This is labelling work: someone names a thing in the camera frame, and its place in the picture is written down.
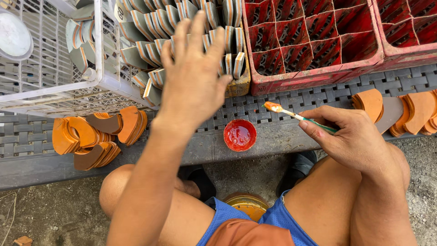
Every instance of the blue mesh shorts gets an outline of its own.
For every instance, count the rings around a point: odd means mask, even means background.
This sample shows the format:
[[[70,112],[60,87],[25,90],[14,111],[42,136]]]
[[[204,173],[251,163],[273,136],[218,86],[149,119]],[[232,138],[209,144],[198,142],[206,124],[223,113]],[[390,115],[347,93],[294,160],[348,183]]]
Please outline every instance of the blue mesh shorts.
[[[284,195],[288,190],[281,194],[281,197],[276,200],[273,207],[267,209],[266,213],[258,221],[258,224],[275,225],[284,229],[290,230],[291,237],[296,246],[317,246],[317,244],[303,231],[297,224],[290,213],[284,206]],[[200,239],[197,246],[204,246],[211,238],[215,230],[225,221],[233,218],[250,220],[249,216],[244,212],[233,208],[232,206],[211,197],[205,202],[208,206],[215,209],[215,215],[211,224],[206,230],[203,237]]]

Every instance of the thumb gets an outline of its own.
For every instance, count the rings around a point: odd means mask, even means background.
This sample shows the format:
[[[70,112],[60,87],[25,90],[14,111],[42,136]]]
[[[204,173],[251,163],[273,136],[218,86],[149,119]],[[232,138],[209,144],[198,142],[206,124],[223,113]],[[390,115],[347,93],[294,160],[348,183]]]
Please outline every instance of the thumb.
[[[234,77],[232,75],[223,75],[217,81],[217,90],[219,94],[225,93],[226,87],[231,83]]]
[[[299,122],[300,128],[308,134],[312,139],[314,139],[324,150],[325,148],[332,148],[337,139],[323,130],[321,127],[317,126],[313,122],[303,120]]]

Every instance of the shoe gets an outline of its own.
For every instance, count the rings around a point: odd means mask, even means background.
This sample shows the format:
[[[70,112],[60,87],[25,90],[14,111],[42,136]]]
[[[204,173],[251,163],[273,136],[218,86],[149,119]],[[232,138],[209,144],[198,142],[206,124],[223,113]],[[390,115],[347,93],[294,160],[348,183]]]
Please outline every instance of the shoe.
[[[191,180],[197,185],[200,190],[199,200],[202,202],[206,202],[206,200],[215,197],[217,194],[217,190],[202,164],[180,167],[179,177],[182,180]]]
[[[276,187],[276,196],[280,197],[284,191],[293,188],[299,179],[306,177],[316,162],[315,151],[293,153],[291,162]]]

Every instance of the printed number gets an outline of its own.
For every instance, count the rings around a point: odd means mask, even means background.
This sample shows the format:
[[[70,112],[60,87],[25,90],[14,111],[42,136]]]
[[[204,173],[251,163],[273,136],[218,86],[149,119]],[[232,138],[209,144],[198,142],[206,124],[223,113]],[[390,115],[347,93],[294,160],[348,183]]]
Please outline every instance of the printed number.
[[[120,7],[118,7],[118,16],[120,17],[121,20],[123,20],[123,10],[121,10]]]

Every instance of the hand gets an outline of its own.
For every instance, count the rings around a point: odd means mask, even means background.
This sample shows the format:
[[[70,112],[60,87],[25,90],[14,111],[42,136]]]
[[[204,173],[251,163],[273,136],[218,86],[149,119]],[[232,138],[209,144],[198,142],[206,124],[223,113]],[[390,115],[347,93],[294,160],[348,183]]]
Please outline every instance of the hand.
[[[157,118],[161,119],[160,123],[182,125],[180,130],[192,134],[223,105],[226,86],[232,81],[232,76],[218,78],[217,74],[219,61],[225,52],[225,30],[222,27],[217,29],[214,43],[204,54],[205,12],[198,11],[194,17],[187,44],[190,23],[184,19],[176,27],[174,62],[170,40],[163,45],[161,61],[166,70],[166,81]]]
[[[338,163],[365,174],[373,174],[383,169],[384,165],[393,164],[384,138],[365,111],[321,106],[299,115],[316,121],[323,118],[341,128],[331,136],[312,122],[305,120],[299,123],[305,133]]]

